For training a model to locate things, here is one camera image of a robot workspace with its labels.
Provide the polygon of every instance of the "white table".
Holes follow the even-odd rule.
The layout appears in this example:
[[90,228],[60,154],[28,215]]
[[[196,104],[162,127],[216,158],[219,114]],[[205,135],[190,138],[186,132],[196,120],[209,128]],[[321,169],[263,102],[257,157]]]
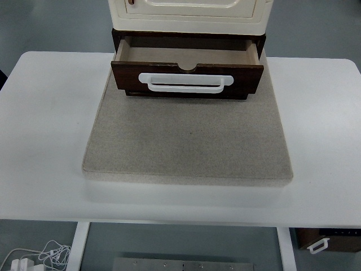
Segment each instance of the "white table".
[[361,75],[354,63],[268,58],[294,172],[289,185],[179,186],[83,176],[112,57],[20,58],[0,91],[0,218],[361,227]]

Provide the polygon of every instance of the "small drawer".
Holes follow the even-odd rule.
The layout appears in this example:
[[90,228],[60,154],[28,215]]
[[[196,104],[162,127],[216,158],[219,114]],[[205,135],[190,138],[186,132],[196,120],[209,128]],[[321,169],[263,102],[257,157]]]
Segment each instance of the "small drawer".
[[263,66],[252,40],[125,36],[112,69],[126,95],[246,99]]

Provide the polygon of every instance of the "power adapter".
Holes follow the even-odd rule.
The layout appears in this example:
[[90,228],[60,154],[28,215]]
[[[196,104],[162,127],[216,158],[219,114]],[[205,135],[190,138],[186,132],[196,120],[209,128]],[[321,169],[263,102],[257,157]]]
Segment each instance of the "power adapter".
[[34,265],[34,261],[24,258],[11,262],[11,269],[9,271],[46,271],[46,266],[43,264]]

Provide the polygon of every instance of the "white handle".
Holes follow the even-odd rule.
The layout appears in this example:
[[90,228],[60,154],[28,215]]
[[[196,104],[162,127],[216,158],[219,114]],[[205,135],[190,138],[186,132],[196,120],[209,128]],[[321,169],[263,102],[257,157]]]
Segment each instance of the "white handle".
[[[310,245],[307,249],[310,250],[311,254],[316,254],[316,253],[328,248],[328,242],[327,241],[329,241],[329,238],[323,238],[320,241]],[[314,250],[314,248],[319,246],[320,244],[323,244],[323,246],[318,248],[317,250]]]
[[173,73],[141,73],[139,81],[152,91],[178,93],[221,93],[233,84],[230,75],[188,75]]

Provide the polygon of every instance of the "gray floor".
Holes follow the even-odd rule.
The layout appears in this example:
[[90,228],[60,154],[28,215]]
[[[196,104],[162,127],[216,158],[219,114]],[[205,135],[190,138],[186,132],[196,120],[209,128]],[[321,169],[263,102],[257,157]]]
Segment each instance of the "gray floor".
[[[6,255],[15,248],[42,251],[50,240],[71,246],[76,227],[76,222],[0,220],[0,265]],[[49,244],[46,251],[57,248],[52,245],[54,244]],[[28,254],[32,253],[14,251],[1,271],[10,270],[12,260]],[[29,256],[29,258],[35,264],[42,263],[36,256]]]
[[[27,51],[111,53],[111,29],[106,0],[0,0],[0,69],[9,75]],[[360,0],[275,0],[267,27],[268,56],[346,58],[361,70],[360,45]],[[0,226],[0,261],[19,238],[22,246],[35,242],[21,237],[27,222],[16,222],[9,235],[11,222],[0,222],[5,223]],[[48,223],[34,225],[41,233],[51,230]],[[357,270],[361,263],[359,253],[310,257],[295,252],[299,270]]]
[[115,257],[251,263],[254,271],[283,270],[276,228],[91,224],[81,270],[111,271]]

